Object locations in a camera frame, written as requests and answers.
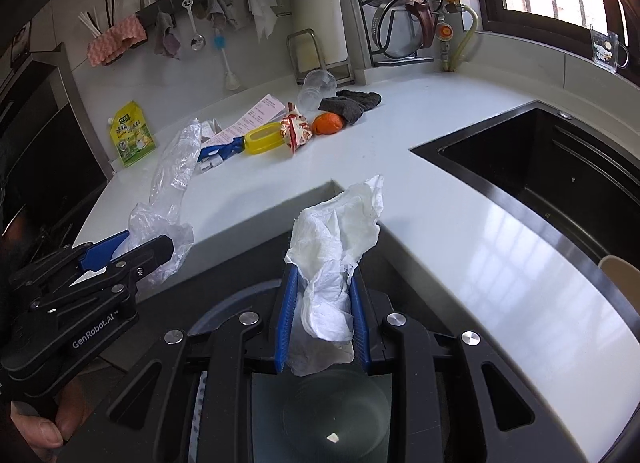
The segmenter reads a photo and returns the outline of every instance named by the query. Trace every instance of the dark cloth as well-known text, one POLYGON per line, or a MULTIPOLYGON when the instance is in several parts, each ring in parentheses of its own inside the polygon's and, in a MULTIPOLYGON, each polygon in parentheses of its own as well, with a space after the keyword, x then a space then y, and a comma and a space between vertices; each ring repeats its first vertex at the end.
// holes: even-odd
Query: dark cloth
POLYGON ((336 95, 322 99, 319 109, 336 113, 351 125, 355 124, 365 111, 373 109, 382 102, 382 97, 377 93, 343 89, 336 95))
POLYGON ((349 91, 348 89, 343 89, 341 91, 338 91, 335 95, 338 97, 347 97, 351 100, 355 100, 362 106, 365 111, 373 109, 382 102, 382 97, 379 94, 373 92, 365 93, 363 91, 349 91))

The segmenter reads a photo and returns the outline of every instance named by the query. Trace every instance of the metal bolt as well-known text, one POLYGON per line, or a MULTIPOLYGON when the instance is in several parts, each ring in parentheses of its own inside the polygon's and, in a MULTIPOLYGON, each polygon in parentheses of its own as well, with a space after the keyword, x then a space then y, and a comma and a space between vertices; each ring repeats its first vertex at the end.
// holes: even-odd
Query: metal bolt
POLYGON ((172 329, 164 334, 164 341, 167 344, 180 344, 183 338, 184 335, 179 329, 172 329))
POLYGON ((386 316, 386 321, 391 326, 404 326, 406 324, 406 317, 402 313, 389 313, 386 316))
POLYGON ((480 344, 480 335, 474 331, 465 331, 462 335, 462 342, 469 346, 477 346, 480 344))
POLYGON ((238 317, 238 320, 240 321, 240 324, 251 326, 260 320, 260 315, 254 311, 246 311, 238 317))

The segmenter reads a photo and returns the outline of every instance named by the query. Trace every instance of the yellow pouch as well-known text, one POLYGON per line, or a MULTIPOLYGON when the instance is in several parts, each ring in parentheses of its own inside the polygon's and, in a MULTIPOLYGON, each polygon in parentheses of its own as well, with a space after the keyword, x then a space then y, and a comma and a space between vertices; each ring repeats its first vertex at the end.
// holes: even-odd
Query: yellow pouch
POLYGON ((156 148, 142 109, 134 101, 125 104, 113 119, 110 119, 110 124, 111 139, 125 167, 134 164, 156 148))

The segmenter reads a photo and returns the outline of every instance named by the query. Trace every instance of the mug handle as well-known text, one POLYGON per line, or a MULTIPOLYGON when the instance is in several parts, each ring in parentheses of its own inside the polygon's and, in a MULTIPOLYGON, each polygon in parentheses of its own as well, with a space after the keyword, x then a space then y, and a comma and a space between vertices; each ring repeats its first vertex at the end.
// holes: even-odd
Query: mug handle
POLYGON ((618 47, 619 47, 619 48, 622 48, 623 50, 625 50, 625 53, 626 53, 626 60, 625 60, 625 63, 624 63, 624 64, 618 64, 618 67, 619 67, 620 69, 625 69, 627 66, 629 66, 629 60, 631 59, 631 56, 629 55, 629 50, 628 50, 628 48, 627 48, 624 44, 622 44, 621 42, 619 42, 619 43, 618 43, 618 47))

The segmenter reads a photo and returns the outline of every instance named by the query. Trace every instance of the pink towel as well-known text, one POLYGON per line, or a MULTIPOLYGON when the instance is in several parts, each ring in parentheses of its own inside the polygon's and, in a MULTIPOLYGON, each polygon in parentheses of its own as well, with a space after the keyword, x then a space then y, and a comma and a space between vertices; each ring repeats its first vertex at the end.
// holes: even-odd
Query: pink towel
POLYGON ((86 56, 91 66, 108 64, 134 44, 146 40, 145 29, 135 14, 124 18, 115 26, 89 43, 86 56))

